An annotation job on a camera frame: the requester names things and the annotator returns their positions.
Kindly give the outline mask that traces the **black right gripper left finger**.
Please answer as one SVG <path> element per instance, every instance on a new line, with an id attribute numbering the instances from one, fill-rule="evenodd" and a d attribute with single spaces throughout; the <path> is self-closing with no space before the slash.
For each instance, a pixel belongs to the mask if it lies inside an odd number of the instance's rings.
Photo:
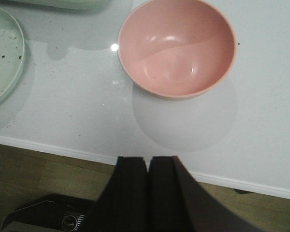
<path id="1" fill-rule="evenodd" d="M 114 172 L 86 216 L 87 232 L 147 230 L 147 169 L 141 157 L 118 157 Z"/>

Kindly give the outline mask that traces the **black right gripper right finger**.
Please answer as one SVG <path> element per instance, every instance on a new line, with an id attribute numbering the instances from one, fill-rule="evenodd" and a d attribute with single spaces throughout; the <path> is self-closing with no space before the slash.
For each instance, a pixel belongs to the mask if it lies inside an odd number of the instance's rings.
<path id="1" fill-rule="evenodd" d="M 151 232 L 259 232 L 214 199 L 178 157 L 153 157 L 149 165 Z"/>

